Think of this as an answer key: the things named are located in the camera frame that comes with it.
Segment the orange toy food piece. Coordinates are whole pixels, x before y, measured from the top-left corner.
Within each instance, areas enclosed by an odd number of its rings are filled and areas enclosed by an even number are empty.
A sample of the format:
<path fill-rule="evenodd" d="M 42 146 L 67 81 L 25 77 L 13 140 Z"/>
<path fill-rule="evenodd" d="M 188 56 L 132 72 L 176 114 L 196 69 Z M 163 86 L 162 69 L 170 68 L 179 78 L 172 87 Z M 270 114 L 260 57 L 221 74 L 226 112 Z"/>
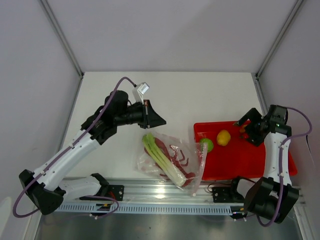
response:
<path fill-rule="evenodd" d="M 239 138 L 240 139 L 248 139 L 249 138 L 249 135 L 246 133 L 246 127 L 248 124 L 250 124 L 251 121 L 250 120 L 247 120 L 243 125 L 238 125 L 237 122 L 235 122 L 233 124 L 233 126 L 235 126 L 236 128 L 238 128 L 238 132 L 239 132 Z"/>

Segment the yellow lemon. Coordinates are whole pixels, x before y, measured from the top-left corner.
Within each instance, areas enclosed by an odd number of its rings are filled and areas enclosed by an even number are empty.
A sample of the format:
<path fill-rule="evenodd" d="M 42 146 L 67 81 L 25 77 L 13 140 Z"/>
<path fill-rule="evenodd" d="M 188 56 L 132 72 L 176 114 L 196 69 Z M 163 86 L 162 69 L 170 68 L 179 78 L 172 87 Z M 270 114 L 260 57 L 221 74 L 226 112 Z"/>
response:
<path fill-rule="evenodd" d="M 231 140 L 231 135 L 225 129 L 221 130 L 216 137 L 217 144 L 222 147 L 225 147 L 230 140 Z"/>

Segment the clear zip top bag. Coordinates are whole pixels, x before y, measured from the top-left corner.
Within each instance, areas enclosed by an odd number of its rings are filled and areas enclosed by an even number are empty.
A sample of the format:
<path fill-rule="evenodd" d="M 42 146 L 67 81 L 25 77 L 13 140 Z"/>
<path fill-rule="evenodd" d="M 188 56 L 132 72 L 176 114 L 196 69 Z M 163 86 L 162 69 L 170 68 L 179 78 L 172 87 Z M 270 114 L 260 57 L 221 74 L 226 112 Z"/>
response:
<path fill-rule="evenodd" d="M 208 144 L 148 132 L 141 138 L 135 169 L 150 177 L 174 184 L 196 196 L 204 174 Z"/>

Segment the green celery stalk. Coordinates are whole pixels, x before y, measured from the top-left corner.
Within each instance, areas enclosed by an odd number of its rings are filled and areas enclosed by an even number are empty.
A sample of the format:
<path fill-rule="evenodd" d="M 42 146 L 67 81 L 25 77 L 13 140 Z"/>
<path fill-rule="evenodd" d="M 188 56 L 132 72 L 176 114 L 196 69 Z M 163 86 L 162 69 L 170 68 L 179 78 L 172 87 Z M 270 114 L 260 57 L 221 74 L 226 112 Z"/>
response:
<path fill-rule="evenodd" d="M 149 156 L 163 170 L 165 175 L 177 187 L 182 187 L 187 179 L 180 169 L 172 162 L 166 145 L 151 133 L 147 133 L 142 137 L 142 143 Z"/>

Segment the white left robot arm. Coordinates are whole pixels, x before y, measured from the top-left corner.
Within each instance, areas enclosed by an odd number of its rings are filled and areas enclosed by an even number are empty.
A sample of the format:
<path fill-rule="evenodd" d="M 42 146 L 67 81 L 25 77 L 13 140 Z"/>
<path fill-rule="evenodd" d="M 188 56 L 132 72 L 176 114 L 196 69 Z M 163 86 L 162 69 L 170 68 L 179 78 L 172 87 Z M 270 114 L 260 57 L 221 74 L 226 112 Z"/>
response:
<path fill-rule="evenodd" d="M 151 129 L 166 123 L 155 112 L 150 100 L 140 99 L 129 104 L 125 91 L 114 90 L 105 98 L 104 104 L 85 120 L 68 146 L 42 166 L 33 171 L 25 169 L 19 174 L 22 194 L 27 195 L 43 215 L 53 213 L 67 200 L 115 201 L 109 182 L 99 173 L 67 184 L 62 181 L 84 157 L 115 135 L 118 127 L 137 124 L 142 129 Z"/>

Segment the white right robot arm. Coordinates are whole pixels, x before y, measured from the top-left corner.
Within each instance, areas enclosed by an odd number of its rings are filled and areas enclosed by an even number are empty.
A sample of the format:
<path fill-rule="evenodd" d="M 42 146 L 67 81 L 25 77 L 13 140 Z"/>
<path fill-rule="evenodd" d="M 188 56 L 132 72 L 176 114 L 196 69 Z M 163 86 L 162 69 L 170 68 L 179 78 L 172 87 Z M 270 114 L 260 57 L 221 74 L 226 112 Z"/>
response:
<path fill-rule="evenodd" d="M 265 147 L 264 172 L 260 179 L 238 176 L 231 182 L 228 196 L 234 202 L 243 200 L 246 212 L 267 219 L 265 227 L 280 224 L 291 211 L 299 198 L 299 190 L 292 186 L 289 174 L 289 146 L 292 128 L 288 126 L 288 108 L 271 105 L 266 115 L 251 108 L 240 120 L 234 123 L 244 128 L 247 142 L 255 147 Z"/>

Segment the red plastic tray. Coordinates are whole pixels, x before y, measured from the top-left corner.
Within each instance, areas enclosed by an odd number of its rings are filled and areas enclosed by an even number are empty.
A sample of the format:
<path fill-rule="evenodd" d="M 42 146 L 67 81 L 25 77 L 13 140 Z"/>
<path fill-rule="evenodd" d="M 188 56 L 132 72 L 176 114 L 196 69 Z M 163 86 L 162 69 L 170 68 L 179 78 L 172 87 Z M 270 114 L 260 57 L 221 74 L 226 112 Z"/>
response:
<path fill-rule="evenodd" d="M 262 143 L 254 146 L 240 132 L 234 121 L 200 122 L 193 125 L 194 139 L 198 143 L 207 138 L 213 149 L 207 154 L 202 176 L 204 181 L 232 180 L 237 176 L 254 179 L 264 174 L 266 149 Z M 226 130 L 230 141 L 226 146 L 217 144 L 217 135 Z"/>

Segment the green bumpy custard apple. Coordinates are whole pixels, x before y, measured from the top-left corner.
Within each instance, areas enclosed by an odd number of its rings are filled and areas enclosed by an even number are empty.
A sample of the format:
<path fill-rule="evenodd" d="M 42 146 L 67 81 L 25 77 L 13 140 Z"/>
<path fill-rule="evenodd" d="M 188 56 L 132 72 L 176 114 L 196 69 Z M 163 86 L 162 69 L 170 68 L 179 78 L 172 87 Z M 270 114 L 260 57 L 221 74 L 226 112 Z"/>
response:
<path fill-rule="evenodd" d="M 208 153 L 210 153 L 210 152 L 213 150 L 213 148 L 214 148 L 214 143 L 213 143 L 213 141 L 212 141 L 211 139 L 209 139 L 209 138 L 201 138 L 201 139 L 199 140 L 199 142 L 202 143 L 202 144 L 207 144 L 207 152 L 208 152 Z"/>

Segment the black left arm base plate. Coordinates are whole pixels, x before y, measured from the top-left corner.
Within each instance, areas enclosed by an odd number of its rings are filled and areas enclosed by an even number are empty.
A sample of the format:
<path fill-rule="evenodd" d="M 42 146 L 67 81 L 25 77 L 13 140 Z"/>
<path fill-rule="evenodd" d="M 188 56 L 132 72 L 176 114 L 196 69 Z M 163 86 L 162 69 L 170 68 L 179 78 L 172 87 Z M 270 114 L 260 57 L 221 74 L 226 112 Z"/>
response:
<path fill-rule="evenodd" d="M 93 195 L 93 197 L 88 197 L 88 196 L 83 196 L 80 197 L 79 199 L 84 201 L 84 200 L 92 200 L 92 201 L 98 201 L 98 197 L 108 197 L 115 199 L 117 201 L 122 201 L 124 197 L 124 191 L 125 191 L 125 186 L 124 185 L 114 185 L 114 184 L 109 184 L 108 186 L 102 186 L 100 190 Z"/>

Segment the aluminium rail frame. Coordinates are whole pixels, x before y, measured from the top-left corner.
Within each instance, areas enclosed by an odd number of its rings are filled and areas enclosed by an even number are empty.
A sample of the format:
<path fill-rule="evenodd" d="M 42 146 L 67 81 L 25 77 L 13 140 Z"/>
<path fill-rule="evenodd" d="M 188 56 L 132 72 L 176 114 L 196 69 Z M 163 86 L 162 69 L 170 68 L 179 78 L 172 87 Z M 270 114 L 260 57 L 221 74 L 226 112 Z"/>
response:
<path fill-rule="evenodd" d="M 214 203 L 208 185 L 227 184 L 225 182 L 200 183 L 196 196 L 190 196 L 174 184 L 161 180 L 112 180 L 107 181 L 99 174 L 79 179 L 63 179 L 60 182 L 47 181 L 44 178 L 30 187 L 28 194 L 38 208 L 50 207 L 51 211 L 68 202 L 96 202 L 111 205 L 115 202 L 143 204 L 204 204 Z M 99 200 L 80 200 L 97 194 L 101 187 L 124 185 L 122 201 L 110 197 L 98 196 Z"/>

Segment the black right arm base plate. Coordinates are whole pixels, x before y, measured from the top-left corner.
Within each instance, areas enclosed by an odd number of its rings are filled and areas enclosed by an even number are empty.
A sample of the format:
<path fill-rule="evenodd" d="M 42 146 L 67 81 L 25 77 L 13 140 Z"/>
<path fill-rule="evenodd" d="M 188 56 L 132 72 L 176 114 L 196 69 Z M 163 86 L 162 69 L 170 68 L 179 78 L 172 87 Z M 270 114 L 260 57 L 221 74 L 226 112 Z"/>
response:
<path fill-rule="evenodd" d="M 244 203 L 245 198 L 230 184 L 209 184 L 207 190 L 212 194 L 214 203 Z"/>

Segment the right aluminium corner post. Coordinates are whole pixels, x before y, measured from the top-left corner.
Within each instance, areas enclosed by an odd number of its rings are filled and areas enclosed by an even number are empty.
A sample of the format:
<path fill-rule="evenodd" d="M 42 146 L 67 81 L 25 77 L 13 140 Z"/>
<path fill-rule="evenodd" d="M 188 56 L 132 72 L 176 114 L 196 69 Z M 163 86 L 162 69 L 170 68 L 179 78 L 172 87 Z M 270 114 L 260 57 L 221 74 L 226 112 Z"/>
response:
<path fill-rule="evenodd" d="M 298 16 L 300 10 L 302 9 L 303 5 L 305 4 L 305 0 L 296 0 L 293 4 L 293 7 L 290 9 L 287 17 L 285 18 L 283 24 L 280 27 L 279 32 L 277 33 L 272 45 L 270 46 L 269 50 L 267 51 L 266 56 L 264 57 L 262 63 L 260 64 L 256 74 L 255 79 L 257 81 L 260 80 L 264 70 L 270 63 L 273 55 L 276 53 L 277 49 L 280 47 L 283 39 L 285 38 L 287 32 L 289 31 L 290 27 L 294 23 L 296 17 Z"/>

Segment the aluminium corner post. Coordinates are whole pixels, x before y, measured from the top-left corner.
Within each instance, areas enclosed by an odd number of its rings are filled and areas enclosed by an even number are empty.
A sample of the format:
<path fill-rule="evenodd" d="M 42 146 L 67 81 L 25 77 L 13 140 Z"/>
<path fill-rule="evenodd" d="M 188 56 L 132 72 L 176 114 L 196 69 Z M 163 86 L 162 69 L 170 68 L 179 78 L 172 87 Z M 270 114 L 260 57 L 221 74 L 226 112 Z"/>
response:
<path fill-rule="evenodd" d="M 52 30 L 54 31 L 58 41 L 60 42 L 62 49 L 64 50 L 67 58 L 69 59 L 71 65 L 76 71 L 77 75 L 82 78 L 84 76 L 84 72 L 77 60 L 74 51 L 72 50 L 66 35 L 49 3 L 48 0 L 38 0 L 39 5 L 41 6 L 49 24 L 51 25 Z"/>
<path fill-rule="evenodd" d="M 294 23 L 296 17 L 298 16 L 300 10 L 302 9 L 303 5 L 305 4 L 305 0 L 296 0 L 293 4 L 293 7 L 290 9 L 287 17 L 285 18 L 283 24 L 280 27 L 279 32 L 277 33 L 272 45 L 270 46 L 269 50 L 267 51 L 266 56 L 264 57 L 262 63 L 260 64 L 256 74 L 255 79 L 257 81 L 260 80 L 264 70 L 270 63 L 273 55 L 276 53 L 277 49 L 280 47 L 283 39 L 285 38 L 287 32 L 289 31 L 290 27 Z"/>

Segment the left aluminium corner post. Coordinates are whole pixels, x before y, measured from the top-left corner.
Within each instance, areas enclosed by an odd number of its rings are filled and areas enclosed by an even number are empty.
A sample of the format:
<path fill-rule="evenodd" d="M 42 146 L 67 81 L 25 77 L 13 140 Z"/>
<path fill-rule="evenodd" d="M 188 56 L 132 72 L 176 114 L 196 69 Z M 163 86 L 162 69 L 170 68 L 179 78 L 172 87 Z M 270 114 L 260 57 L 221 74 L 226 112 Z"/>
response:
<path fill-rule="evenodd" d="M 84 76 L 84 72 L 77 60 L 74 51 L 72 50 L 66 35 L 49 3 L 48 0 L 38 0 L 39 5 L 41 6 L 49 24 L 51 25 L 52 30 L 54 31 L 58 41 L 60 42 L 62 49 L 64 50 L 67 58 L 69 59 L 71 65 L 76 71 L 77 75 L 82 78 Z"/>

